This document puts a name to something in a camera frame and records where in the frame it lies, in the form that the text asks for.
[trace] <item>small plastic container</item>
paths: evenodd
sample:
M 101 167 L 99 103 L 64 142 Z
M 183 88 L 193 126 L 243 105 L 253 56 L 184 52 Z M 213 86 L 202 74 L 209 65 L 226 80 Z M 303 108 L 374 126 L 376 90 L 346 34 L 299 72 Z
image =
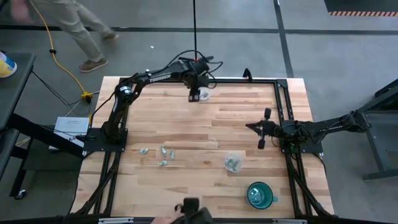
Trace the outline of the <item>small plastic container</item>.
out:
M 199 100 L 205 101 L 210 99 L 210 89 L 206 87 L 199 87 Z
M 10 77 L 17 70 L 17 63 L 0 52 L 0 78 Z
M 236 154 L 227 154 L 224 160 L 225 169 L 231 172 L 239 172 L 243 165 L 243 158 Z

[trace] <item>person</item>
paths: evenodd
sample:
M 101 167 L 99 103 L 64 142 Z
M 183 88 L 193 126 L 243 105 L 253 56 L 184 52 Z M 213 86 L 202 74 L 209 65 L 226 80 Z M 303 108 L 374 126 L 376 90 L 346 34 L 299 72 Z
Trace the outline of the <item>person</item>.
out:
M 11 16 L 17 22 L 32 23 L 27 0 L 11 0 Z M 60 28 L 69 33 L 89 60 L 79 66 L 80 72 L 91 72 L 108 64 L 83 22 L 101 34 L 103 41 L 112 41 L 118 35 L 76 0 L 31 0 L 39 12 L 45 12 Z
M 168 216 L 156 216 L 150 224 L 171 224 L 176 219 L 182 216 L 181 207 L 177 207 L 177 211 L 171 213 Z

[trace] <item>green mug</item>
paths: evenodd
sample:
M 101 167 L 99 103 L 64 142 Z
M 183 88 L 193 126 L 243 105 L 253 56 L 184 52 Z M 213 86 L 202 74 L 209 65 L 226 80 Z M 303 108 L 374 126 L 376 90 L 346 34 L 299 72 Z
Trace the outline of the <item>green mug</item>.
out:
M 251 206 L 256 209 L 266 209 L 278 198 L 274 196 L 271 188 L 263 182 L 255 182 L 248 187 L 246 198 Z

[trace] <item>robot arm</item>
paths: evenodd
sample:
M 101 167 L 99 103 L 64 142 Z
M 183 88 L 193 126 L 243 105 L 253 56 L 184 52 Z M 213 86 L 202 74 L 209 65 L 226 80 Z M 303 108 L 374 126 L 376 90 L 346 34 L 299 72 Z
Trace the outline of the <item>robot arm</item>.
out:
M 121 140 L 119 123 L 126 112 L 126 108 L 139 97 L 142 89 L 148 84 L 164 80 L 184 82 L 187 88 L 190 89 L 188 101 L 199 101 L 199 87 L 208 87 L 209 85 L 207 72 L 210 68 L 207 62 L 212 58 L 200 58 L 197 61 L 189 58 L 180 58 L 180 60 L 171 63 L 165 68 L 136 73 L 118 84 L 114 89 L 115 101 L 112 112 L 101 128 L 105 136 L 105 143 L 117 144 Z
M 269 121 L 270 116 L 271 109 L 266 108 L 264 119 L 260 122 L 246 125 L 246 127 L 259 135 L 260 140 L 257 146 L 259 149 L 264 149 L 265 136 L 280 138 L 284 144 L 299 145 L 306 141 L 318 144 L 330 133 L 338 131 L 363 133 L 371 127 L 365 115 L 360 111 L 351 111 L 339 118 L 316 123 L 311 121 L 285 120 L 282 126 Z

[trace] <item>wooden table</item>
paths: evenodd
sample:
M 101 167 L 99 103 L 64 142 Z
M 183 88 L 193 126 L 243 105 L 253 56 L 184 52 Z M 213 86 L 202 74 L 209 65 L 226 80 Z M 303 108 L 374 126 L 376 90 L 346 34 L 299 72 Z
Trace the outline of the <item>wooden table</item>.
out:
M 104 77 L 97 106 L 113 92 L 119 78 Z M 288 84 L 295 119 L 312 120 L 304 81 L 293 78 Z M 270 138 L 264 150 L 257 149 L 257 134 L 244 126 L 259 121 L 264 108 L 276 109 L 274 87 L 219 83 L 206 102 L 189 103 L 187 96 L 181 83 L 156 83 L 146 86 L 130 106 L 129 137 L 119 166 L 112 216 L 154 217 L 171 212 L 185 197 L 199 197 L 213 217 L 294 217 L 284 155 Z M 107 120 L 112 106 L 110 101 L 96 113 L 96 127 Z M 279 123 L 276 112 L 271 120 Z M 163 160 L 161 145 L 175 150 L 175 159 L 168 157 L 165 167 L 158 166 Z M 143 147 L 149 148 L 146 155 L 139 154 Z M 229 153 L 244 159 L 238 173 L 224 168 Z M 103 156 L 95 152 L 83 161 L 72 211 L 97 187 Z M 333 213 L 322 163 L 304 154 L 303 164 L 309 189 Z M 267 183 L 279 198 L 267 210 L 256 210 L 245 201 L 246 188 L 256 181 Z M 108 194 L 104 192 L 103 202 Z M 297 193 L 304 211 L 302 193 Z

